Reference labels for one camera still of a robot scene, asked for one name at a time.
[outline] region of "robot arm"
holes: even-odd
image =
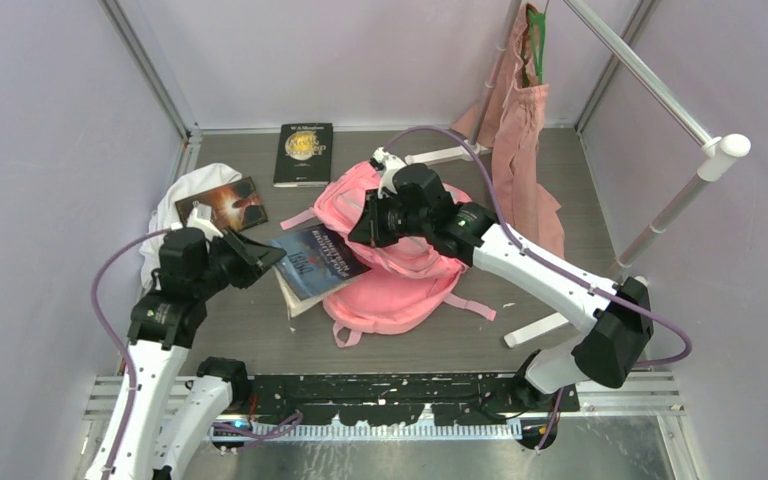
[[[634,279],[615,285],[511,229],[522,248],[515,246],[493,212],[474,202],[456,204],[439,176],[425,165],[406,165],[381,149],[370,163],[379,171],[381,185],[366,192],[363,213],[349,240],[386,247],[405,236],[424,237],[441,255],[508,280],[569,320],[581,335],[535,352],[520,369],[530,400],[587,379],[611,388],[622,386],[652,336],[652,323],[593,291],[599,288],[640,305],[648,302],[644,285]],[[558,269],[586,279],[590,287],[560,275]]]
[[[195,333],[207,316],[206,302],[228,285],[248,288],[286,252],[253,242],[233,230],[223,233],[209,222],[188,222],[166,235],[152,288],[131,311],[128,352],[137,371],[128,371],[104,440],[87,480],[182,478],[198,442],[211,422],[232,403],[248,398],[245,365],[208,358],[198,370],[185,406],[160,436],[172,385],[184,364]],[[136,374],[137,392],[129,391]],[[131,403],[131,419],[114,463],[106,466],[123,416]]]

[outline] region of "metal floor panel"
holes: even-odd
[[[332,178],[366,161],[394,132],[336,132]],[[406,155],[453,146],[435,132],[418,132],[393,148]],[[322,188],[275,188],[272,175],[278,134],[206,134],[196,166],[225,163],[244,177],[251,176],[263,199],[269,221],[245,231],[267,241],[283,232],[278,223],[313,205]],[[455,161],[434,166],[443,181],[475,201],[490,205],[488,190],[475,165]],[[567,259],[593,272],[605,272],[613,249],[590,178],[584,152],[572,129],[545,129],[540,135],[537,175],[558,200],[565,229]],[[561,328],[510,349],[502,337],[552,313],[552,309],[512,284],[472,269],[460,279],[455,294],[497,310],[488,322],[472,312],[441,305],[414,330],[395,336],[364,335],[352,348],[334,343],[331,320],[317,305],[288,321],[274,275],[245,291],[227,289],[211,299],[181,375],[195,372],[207,356],[236,358],[256,374],[481,372],[516,370],[534,349],[566,340],[571,328]]]
[[[538,457],[513,440],[265,443],[221,455],[205,443],[186,480],[673,479],[656,417],[562,418]]]

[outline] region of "book cover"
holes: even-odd
[[[334,127],[330,123],[281,126],[275,159],[276,187],[322,186],[331,181]]]
[[[175,209],[178,218],[186,222],[194,209],[205,205],[210,207],[210,219],[219,230],[231,227],[239,232],[267,220],[266,210],[251,177],[178,200]]]
[[[271,244],[287,252],[276,269],[300,301],[324,296],[369,271],[343,238],[324,225],[288,233]]]

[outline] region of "white cloth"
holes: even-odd
[[[148,231],[155,232],[172,228],[173,223],[182,221],[178,218],[178,211],[175,209],[175,202],[178,200],[231,183],[240,178],[242,178],[240,172],[222,163],[213,163],[183,175],[169,187],[166,195],[157,205],[157,210],[151,213]],[[151,272],[160,267],[157,251],[162,244],[163,237],[158,236],[150,238],[140,245],[140,254],[145,257],[143,268],[140,271],[143,287],[148,288],[151,285]]]

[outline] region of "light purple wall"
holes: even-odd
[[[768,2],[661,2],[635,49],[712,133],[753,143],[634,272],[696,343],[673,369],[708,478],[768,478]],[[584,140],[617,249],[704,158],[628,73]],[[663,329],[653,343],[659,355],[678,348]]]
[[[619,30],[637,2],[589,1]],[[450,123],[478,98],[510,1],[124,3],[144,13],[209,129]],[[572,125],[609,55],[561,0],[546,38],[547,123]]]
[[[0,480],[71,478],[115,350],[95,269],[144,231],[180,140],[100,2],[0,2]],[[138,255],[102,302],[120,332]]]

